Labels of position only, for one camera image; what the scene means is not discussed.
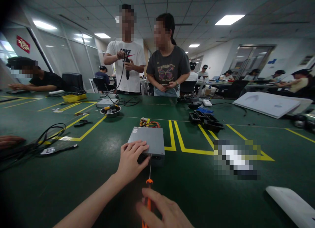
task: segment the red sign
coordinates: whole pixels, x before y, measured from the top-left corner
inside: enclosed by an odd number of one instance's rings
[[[16,45],[23,49],[25,52],[30,53],[31,45],[18,35],[16,36]]]

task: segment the green workbench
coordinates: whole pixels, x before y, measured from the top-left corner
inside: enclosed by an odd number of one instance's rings
[[[6,96],[0,93],[0,99]],[[225,130],[214,134],[192,125],[192,110],[176,98],[139,96],[141,103],[123,106],[120,116],[104,119],[94,111],[99,94],[87,96],[89,102],[61,106],[62,98],[32,93],[0,104],[0,135],[18,135],[29,143],[52,124],[65,123],[69,127],[64,136],[71,140],[58,140],[54,146],[79,145],[0,173],[2,206],[17,227],[52,227],[93,193],[117,170],[120,147],[141,117],[158,121],[164,132],[165,164],[152,168],[153,189],[176,201],[195,227],[295,227],[265,192],[269,185],[288,187],[315,207],[315,135],[294,128],[288,120],[251,110],[244,116],[237,106],[214,105],[215,117],[225,124]],[[75,116],[76,112],[90,114]],[[74,128],[80,119],[93,124]],[[260,179],[220,176],[213,156],[215,139],[240,144],[248,139],[260,145]],[[148,176],[146,168],[106,206],[94,227],[141,227],[135,203]]]

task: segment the screwdriver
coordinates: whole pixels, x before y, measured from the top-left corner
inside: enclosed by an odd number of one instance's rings
[[[152,154],[150,157],[150,173],[149,173],[149,179],[146,181],[147,187],[150,189],[152,184],[153,184],[153,180],[151,180],[151,160],[152,160]],[[149,211],[151,211],[151,199],[146,197],[145,201],[144,201],[144,205],[149,209]],[[142,228],[149,228],[149,226],[145,223],[144,220],[142,220]]]

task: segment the gray t-shirt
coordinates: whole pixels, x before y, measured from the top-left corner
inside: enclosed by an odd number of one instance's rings
[[[189,58],[180,47],[174,47],[172,53],[164,57],[159,50],[155,51],[148,62],[147,74],[154,75],[159,84],[176,81],[181,75],[190,72]]]

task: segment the butterfly graphic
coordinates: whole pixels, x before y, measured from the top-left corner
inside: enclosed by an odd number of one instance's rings
[[[159,79],[171,79],[173,77],[173,71],[174,67],[170,67],[167,71],[158,69],[158,77]]]

